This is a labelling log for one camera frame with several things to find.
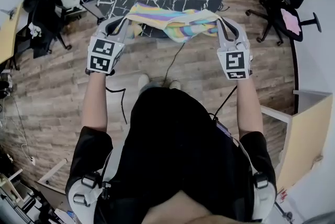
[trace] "chair seat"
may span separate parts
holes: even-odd
[[[296,9],[291,8],[289,5],[277,5],[277,6],[273,6],[271,10],[268,10],[267,13],[270,16],[270,18],[273,19],[273,26],[275,28],[277,28],[278,30],[280,30],[284,35],[288,36],[289,38],[296,40],[298,42],[301,42],[303,40],[303,29],[300,23],[300,19],[299,19],[299,15]],[[286,11],[288,11],[289,13],[291,13],[293,16],[297,17],[298,19],[298,24],[299,27],[301,29],[301,32],[299,33],[299,35],[295,34],[294,32],[288,30],[286,28],[285,25],[285,21],[283,19],[283,15],[282,15],[282,11],[281,8],[285,9]]]

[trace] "person's right arm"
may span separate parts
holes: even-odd
[[[237,124],[240,139],[247,133],[263,133],[261,105],[252,78],[237,80]]]

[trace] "black buckle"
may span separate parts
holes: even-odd
[[[99,183],[100,181],[101,181],[101,176],[97,171],[86,174],[82,177],[82,184],[89,188],[94,188],[96,184]]]
[[[75,194],[73,196],[73,202],[76,205],[84,205],[86,207],[90,207],[90,205],[88,205],[86,202],[85,195],[82,195],[82,194]]]
[[[107,200],[109,195],[108,195],[108,189],[111,187],[111,185],[107,182],[107,181],[104,181],[102,183],[102,189],[103,189],[103,192],[101,193],[101,198],[103,200]]]
[[[257,172],[253,175],[253,183],[257,189],[262,189],[268,186],[269,180],[263,172]]]

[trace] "wooden board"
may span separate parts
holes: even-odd
[[[330,122],[332,95],[292,117],[283,150],[277,189],[289,189],[312,168],[322,155]]]
[[[0,29],[0,63],[5,62],[14,55],[14,45],[16,28],[20,18],[20,13],[22,10],[22,3],[17,6],[15,15],[11,20],[9,16],[6,18],[5,22]]]

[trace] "colorful striped fabric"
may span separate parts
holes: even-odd
[[[135,3],[125,18],[132,20],[132,37],[142,32],[139,24],[145,23],[163,30],[176,42],[186,42],[199,33],[216,36],[216,20],[220,17],[206,9],[178,12]]]

